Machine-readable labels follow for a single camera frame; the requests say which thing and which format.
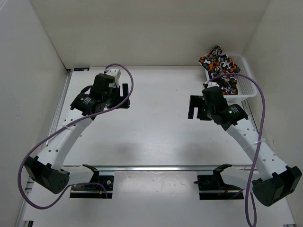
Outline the orange camouflage shorts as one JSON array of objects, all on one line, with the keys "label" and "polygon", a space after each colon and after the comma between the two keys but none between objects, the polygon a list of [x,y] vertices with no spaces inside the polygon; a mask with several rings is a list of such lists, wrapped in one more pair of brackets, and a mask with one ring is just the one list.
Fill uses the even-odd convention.
[{"label": "orange camouflage shorts", "polygon": [[[210,79],[226,74],[240,73],[241,69],[227,54],[223,54],[220,46],[215,46],[209,54],[201,57],[198,61],[207,71]],[[237,79],[229,74],[214,80],[223,92],[223,95],[238,95]]]}]

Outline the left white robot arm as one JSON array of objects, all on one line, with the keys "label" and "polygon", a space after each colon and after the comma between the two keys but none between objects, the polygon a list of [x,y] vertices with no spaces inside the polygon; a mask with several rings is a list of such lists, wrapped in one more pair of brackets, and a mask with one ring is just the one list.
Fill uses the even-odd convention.
[{"label": "left white robot arm", "polygon": [[95,119],[94,114],[105,108],[112,109],[128,95],[128,84],[119,85],[120,76],[119,69],[109,69],[97,74],[93,85],[81,90],[64,118],[63,131],[50,139],[48,146],[35,157],[26,159],[25,169],[32,180],[54,194],[78,183],[88,189],[98,186],[96,168],[86,164],[64,168],[63,163],[82,132]]}]

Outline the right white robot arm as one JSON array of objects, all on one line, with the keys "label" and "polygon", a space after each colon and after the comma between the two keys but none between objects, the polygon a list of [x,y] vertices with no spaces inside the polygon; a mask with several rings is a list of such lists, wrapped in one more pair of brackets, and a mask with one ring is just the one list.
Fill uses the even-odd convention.
[{"label": "right white robot arm", "polygon": [[256,160],[258,173],[249,175],[236,170],[230,164],[223,164],[213,171],[213,185],[223,189],[227,185],[239,188],[250,187],[250,192],[264,206],[271,206],[287,195],[293,193],[302,177],[301,170],[289,167],[281,160],[253,128],[248,115],[238,104],[229,105],[220,94],[218,87],[209,87],[201,96],[191,95],[189,99],[188,118],[213,121],[232,136],[251,160]]}]

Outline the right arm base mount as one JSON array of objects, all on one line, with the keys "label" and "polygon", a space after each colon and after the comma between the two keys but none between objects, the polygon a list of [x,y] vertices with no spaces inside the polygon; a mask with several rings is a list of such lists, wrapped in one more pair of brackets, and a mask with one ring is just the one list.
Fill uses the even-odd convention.
[{"label": "right arm base mount", "polygon": [[223,182],[221,173],[232,167],[230,164],[223,164],[213,170],[211,175],[198,175],[194,184],[198,185],[199,199],[201,201],[214,200],[243,200],[243,189]]}]

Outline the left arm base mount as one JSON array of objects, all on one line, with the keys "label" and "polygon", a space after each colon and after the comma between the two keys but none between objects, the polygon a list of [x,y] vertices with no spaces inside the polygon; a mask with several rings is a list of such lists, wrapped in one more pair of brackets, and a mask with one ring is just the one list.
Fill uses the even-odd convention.
[{"label": "left arm base mount", "polygon": [[67,185],[71,187],[70,198],[112,198],[114,175],[103,173],[87,164],[64,167],[63,170],[68,174]]}]

